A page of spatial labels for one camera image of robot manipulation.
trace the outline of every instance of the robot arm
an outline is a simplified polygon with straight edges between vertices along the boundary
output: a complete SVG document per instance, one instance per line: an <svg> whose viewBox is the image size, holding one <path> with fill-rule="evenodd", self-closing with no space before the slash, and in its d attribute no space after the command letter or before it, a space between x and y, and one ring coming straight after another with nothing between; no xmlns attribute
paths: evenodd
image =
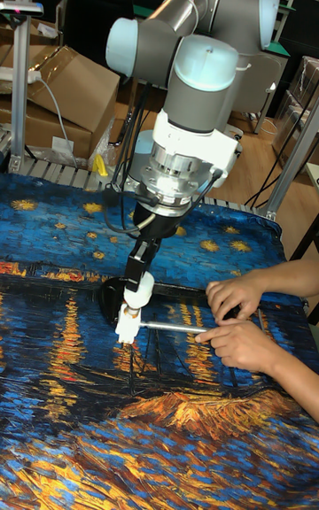
<svg viewBox="0 0 319 510"><path fill-rule="evenodd" d="M119 19L106 46L108 65L167 88L141 170L136 225L150 216L128 257L117 332L132 343L152 294L147 272L162 238L173 235L203 184L218 187L240 152L225 134L242 71L270 42L279 0L166 0L138 24ZM209 35L194 35L194 30ZM147 200L157 201L148 205Z"/></svg>

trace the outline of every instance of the power strip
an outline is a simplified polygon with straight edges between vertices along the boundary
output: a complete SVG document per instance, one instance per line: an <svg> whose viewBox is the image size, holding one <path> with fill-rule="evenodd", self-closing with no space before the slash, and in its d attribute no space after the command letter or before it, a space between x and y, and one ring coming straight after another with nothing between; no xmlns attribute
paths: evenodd
<svg viewBox="0 0 319 510"><path fill-rule="evenodd" d="M27 72L27 83L31 84L41 79L40 71L33 71L29 69ZM0 81L13 81L13 68L0 67Z"/></svg>

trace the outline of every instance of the finger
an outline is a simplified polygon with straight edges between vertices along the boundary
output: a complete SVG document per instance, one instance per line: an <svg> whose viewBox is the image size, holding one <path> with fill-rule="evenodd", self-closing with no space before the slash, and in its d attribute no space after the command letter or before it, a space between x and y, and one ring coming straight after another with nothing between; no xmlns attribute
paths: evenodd
<svg viewBox="0 0 319 510"><path fill-rule="evenodd" d="M256 307L251 302L244 302L241 306L240 312L237 315L237 319L241 321L245 321L252 315L252 313L256 310Z"/></svg>
<svg viewBox="0 0 319 510"><path fill-rule="evenodd" d="M223 300L222 304L219 306L219 308L215 311L215 318L222 320L225 315L232 309L233 307L236 307L240 303L240 298L234 294L228 295L226 299Z"/></svg>
<svg viewBox="0 0 319 510"><path fill-rule="evenodd" d="M218 336L226 336L229 332L230 330L227 327L216 327L205 331L205 333L199 333L199 335L196 335L195 341L196 343L205 343Z"/></svg>
<svg viewBox="0 0 319 510"><path fill-rule="evenodd" d="M242 323L242 320L240 320L238 317L231 317L230 319L219 319L216 320L216 323L220 326L227 326L227 325L239 325Z"/></svg>
<svg viewBox="0 0 319 510"><path fill-rule="evenodd" d="M228 349L227 347L217 347L217 349L214 350L214 353L216 357L227 358Z"/></svg>
<svg viewBox="0 0 319 510"><path fill-rule="evenodd" d="M228 286L222 286L222 288L218 289L217 291L214 291L213 289L209 292L207 301L215 316L220 309L222 302L225 301L225 299L227 299L227 297L230 295L230 292L231 290Z"/></svg>
<svg viewBox="0 0 319 510"><path fill-rule="evenodd" d="M207 287L206 287L206 294L208 294L208 292L214 288L214 286L217 286L220 282L218 280L215 280L214 282L210 282L207 284Z"/></svg>
<svg viewBox="0 0 319 510"><path fill-rule="evenodd" d="M220 283L216 283L216 284L214 284L214 286L212 286L212 288L210 288L209 290L206 291L207 302L209 305L211 305L212 300L214 299L214 296L222 290L224 290L224 286L221 285Z"/></svg>
<svg viewBox="0 0 319 510"><path fill-rule="evenodd" d="M213 349L219 349L221 347L226 347L229 343L230 336L215 336L211 339L211 345Z"/></svg>
<svg viewBox="0 0 319 510"><path fill-rule="evenodd" d="M231 357L222 357L222 364L225 366L225 367L232 367L232 368L236 368L236 363L233 361L233 359Z"/></svg>

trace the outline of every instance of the blue painted surface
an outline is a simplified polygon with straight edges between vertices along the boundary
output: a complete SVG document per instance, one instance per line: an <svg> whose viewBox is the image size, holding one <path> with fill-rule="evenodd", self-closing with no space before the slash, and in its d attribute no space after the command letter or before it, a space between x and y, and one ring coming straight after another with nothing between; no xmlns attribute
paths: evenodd
<svg viewBox="0 0 319 510"><path fill-rule="evenodd" d="M132 357L117 344L96 290L132 241L84 209L99 195L5 176L0 192L1 509L317 507L318 428L274 382L232 374L190 335L141 330ZM33 210L12 203L26 200ZM203 205L183 227L152 263L157 280L204 288L284 259L279 227L252 215ZM300 301L273 294L261 310L319 372ZM154 315L214 325L203 303L155 298Z"/></svg>

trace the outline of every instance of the cardboard box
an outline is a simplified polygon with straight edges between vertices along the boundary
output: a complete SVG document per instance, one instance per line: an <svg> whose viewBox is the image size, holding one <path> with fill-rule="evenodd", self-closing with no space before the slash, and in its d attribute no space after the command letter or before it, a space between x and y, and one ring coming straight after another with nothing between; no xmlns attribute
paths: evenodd
<svg viewBox="0 0 319 510"><path fill-rule="evenodd" d="M41 71L48 83L62 117L90 132L92 153L113 118L120 77L66 46L30 46L29 59L29 67ZM12 67L12 51L5 64ZM0 92L8 94L11 88L10 83L0 83ZM57 113L49 91L40 81L28 85L27 98Z"/></svg>
<svg viewBox="0 0 319 510"><path fill-rule="evenodd" d="M303 108L313 109L319 97L319 59L302 58L289 90Z"/></svg>
<svg viewBox="0 0 319 510"><path fill-rule="evenodd" d="M12 100L10 95L0 96L0 122L12 121ZM92 133L78 127L73 122L63 120L67 138L73 143L73 152L77 158L88 159L91 152ZM26 145L40 148L52 148L67 153L66 141L58 117L31 101L27 102Z"/></svg>
<svg viewBox="0 0 319 510"><path fill-rule="evenodd" d="M277 128L277 133L275 136L275 139L272 143L273 150L276 155L279 154L280 150L282 149L284 142L288 135L291 133L292 128L298 121L298 118L300 117L301 113L303 112L303 107L301 104L299 104L296 99L293 97L292 93L290 91L286 91L284 95L284 99L282 102L281 107L279 107L275 124ZM284 164L286 163L287 159L292 153L293 148L296 145L296 142L299 140L300 133L305 126L307 122L307 118L309 116L309 111L305 111L304 115L302 116L300 122L298 123L297 127L292 133L292 137L289 140L289 142L284 147L284 151L280 156L280 164L282 167L284 167ZM319 132L316 135L316 138L312 142L312 145L309 149L309 154L313 147L315 146L315 143L317 139L319 138ZM319 165L319 144L317 144L314 153L309 159L309 162L312 164Z"/></svg>
<svg viewBox="0 0 319 510"><path fill-rule="evenodd" d="M43 35L42 32L38 30L39 25L44 24L46 27L55 28L55 24L52 22L46 22L42 19L31 19L30 24L30 44L31 45L58 45L58 35L54 38ZM5 18L2 17L2 21L0 22L0 44L12 44L14 37L14 31L12 30L10 24L5 21Z"/></svg>

